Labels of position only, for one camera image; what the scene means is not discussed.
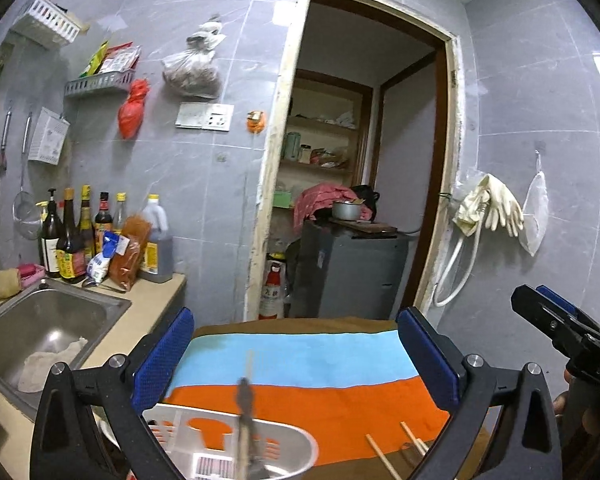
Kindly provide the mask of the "person's right hand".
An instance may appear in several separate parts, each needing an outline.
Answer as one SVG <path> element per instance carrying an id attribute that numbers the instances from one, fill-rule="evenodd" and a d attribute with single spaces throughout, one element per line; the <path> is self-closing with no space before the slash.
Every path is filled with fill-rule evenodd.
<path id="1" fill-rule="evenodd" d="M 571 400 L 570 396 L 573 376 L 568 370 L 564 371 L 564 379 L 568 385 L 568 389 L 558 394 L 553 401 L 554 414 L 562 440 L 568 439 L 579 425 L 576 421 L 576 415 L 578 414 L 577 403 Z"/>

